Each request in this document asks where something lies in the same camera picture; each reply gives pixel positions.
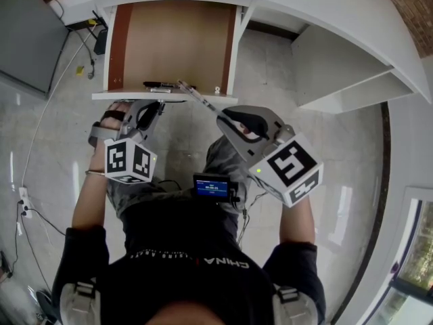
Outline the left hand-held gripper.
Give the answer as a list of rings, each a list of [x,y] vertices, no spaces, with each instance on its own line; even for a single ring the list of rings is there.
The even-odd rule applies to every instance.
[[[94,123],[89,143],[95,146],[99,139],[104,141],[104,176],[123,184],[149,183],[153,179],[157,154],[145,147],[148,138],[162,115],[165,102],[137,100],[127,114],[127,133],[107,129]]]

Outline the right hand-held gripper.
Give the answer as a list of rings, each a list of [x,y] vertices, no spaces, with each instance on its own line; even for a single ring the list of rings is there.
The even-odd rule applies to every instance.
[[[323,179],[323,162],[302,133],[269,108],[240,105],[225,109],[216,123],[237,153],[249,166],[256,184],[287,207],[293,207],[309,195]],[[255,133],[245,138],[241,126]]]

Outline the white drawer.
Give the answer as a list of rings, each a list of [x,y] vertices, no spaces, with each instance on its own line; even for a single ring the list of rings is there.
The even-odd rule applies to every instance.
[[[226,3],[163,0],[113,6],[103,89],[92,98],[190,101],[180,89],[158,93],[144,85],[182,80],[210,102],[236,104],[240,24],[241,8]]]

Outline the person's left forearm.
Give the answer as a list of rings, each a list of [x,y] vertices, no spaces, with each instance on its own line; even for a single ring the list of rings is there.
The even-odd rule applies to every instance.
[[[74,209],[73,228],[90,230],[95,226],[104,225],[108,178],[103,173],[105,173],[105,144],[99,140]]]

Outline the person's right forearm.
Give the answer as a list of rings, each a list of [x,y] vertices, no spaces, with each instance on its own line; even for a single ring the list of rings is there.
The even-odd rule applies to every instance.
[[[315,243],[315,224],[309,196],[292,207],[283,205],[279,225],[280,243]]]

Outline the white desk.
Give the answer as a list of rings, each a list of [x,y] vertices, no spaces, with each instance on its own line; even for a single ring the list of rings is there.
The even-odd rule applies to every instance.
[[[155,0],[64,0],[73,10]],[[338,114],[418,94],[432,102],[425,70],[390,0],[200,0],[304,20],[294,42],[298,105]]]

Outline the person's left hand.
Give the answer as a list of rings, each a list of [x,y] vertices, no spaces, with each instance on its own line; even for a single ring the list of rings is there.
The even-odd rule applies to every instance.
[[[111,130],[119,130],[124,119],[124,117],[119,118],[120,114],[126,114],[130,110],[131,105],[131,102],[114,102],[107,109],[110,113],[103,115],[100,126]]]

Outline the black pen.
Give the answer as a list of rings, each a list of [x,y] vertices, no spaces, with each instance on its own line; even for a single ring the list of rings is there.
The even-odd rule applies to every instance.
[[[167,82],[159,82],[159,81],[144,81],[143,85],[149,88],[180,88],[181,85],[187,86],[187,83],[167,83]]]

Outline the person's right camouflage trouser leg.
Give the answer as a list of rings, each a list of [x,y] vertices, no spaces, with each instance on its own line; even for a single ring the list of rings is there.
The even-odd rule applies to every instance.
[[[232,182],[237,183],[236,196],[240,201],[236,205],[231,203],[220,205],[225,212],[237,219],[246,204],[252,177],[250,176],[246,162],[226,136],[221,136],[209,147],[204,172],[228,176]]]

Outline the person's camouflage trouser leg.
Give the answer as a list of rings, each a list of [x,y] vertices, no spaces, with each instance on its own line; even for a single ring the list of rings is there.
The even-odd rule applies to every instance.
[[[106,192],[117,218],[120,218],[129,207],[136,204],[166,200],[189,200],[192,197],[191,188],[166,191],[156,181],[124,184],[110,179]]]
[[[226,136],[221,136],[209,147],[204,172],[228,176],[232,182],[237,183],[236,196],[240,201],[236,205],[231,203],[220,205],[225,212],[237,219],[246,204],[252,177],[250,176],[246,162]]]

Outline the small black screen device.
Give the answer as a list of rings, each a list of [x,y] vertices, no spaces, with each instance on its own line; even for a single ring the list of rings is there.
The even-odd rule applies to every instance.
[[[215,202],[239,202],[238,183],[226,175],[195,173],[193,175],[193,195]]]

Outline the person's left camouflage trouser leg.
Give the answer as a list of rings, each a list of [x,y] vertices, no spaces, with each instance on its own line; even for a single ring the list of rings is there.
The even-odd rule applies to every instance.
[[[166,191],[156,181],[124,184],[110,179],[106,192],[117,218],[120,218],[129,207],[136,204],[166,200],[189,200],[192,197],[191,188]]]

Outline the black router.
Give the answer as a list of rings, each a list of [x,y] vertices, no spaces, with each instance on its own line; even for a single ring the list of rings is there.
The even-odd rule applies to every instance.
[[[94,52],[96,55],[104,55],[106,52],[106,43],[107,43],[107,37],[108,37],[108,25],[106,24],[105,20],[97,15],[97,13],[93,10],[93,15],[96,17],[97,21],[103,26],[103,29],[99,32],[95,46],[94,46]]]

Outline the grey metal cabinet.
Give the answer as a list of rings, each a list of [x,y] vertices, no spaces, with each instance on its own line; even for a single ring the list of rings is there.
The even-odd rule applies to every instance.
[[[0,0],[0,89],[46,100],[67,37],[43,0]]]

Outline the white power strip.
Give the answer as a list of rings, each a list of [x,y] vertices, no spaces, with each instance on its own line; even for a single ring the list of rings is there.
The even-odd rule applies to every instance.
[[[24,186],[19,187],[19,194],[20,194],[20,200],[22,201],[22,208],[24,212],[26,213],[25,217],[27,219],[32,219],[32,210],[33,205],[30,201],[30,197],[28,195],[28,189]]]

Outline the person's black shirt torso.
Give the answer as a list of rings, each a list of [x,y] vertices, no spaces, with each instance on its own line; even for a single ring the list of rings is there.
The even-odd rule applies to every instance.
[[[193,200],[137,203],[120,220],[126,253],[115,262],[103,227],[66,230],[52,288],[55,309],[67,286],[84,282],[100,293],[101,325],[145,325],[178,301],[207,306],[226,325],[274,325],[273,296],[292,287],[312,299],[318,322],[325,320],[314,244],[278,244],[257,265],[237,245],[236,216]]]

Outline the black framed window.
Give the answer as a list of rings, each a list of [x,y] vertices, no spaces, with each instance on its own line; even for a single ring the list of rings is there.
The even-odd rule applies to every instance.
[[[433,189],[407,188],[409,223],[384,294],[365,325],[433,325]]]

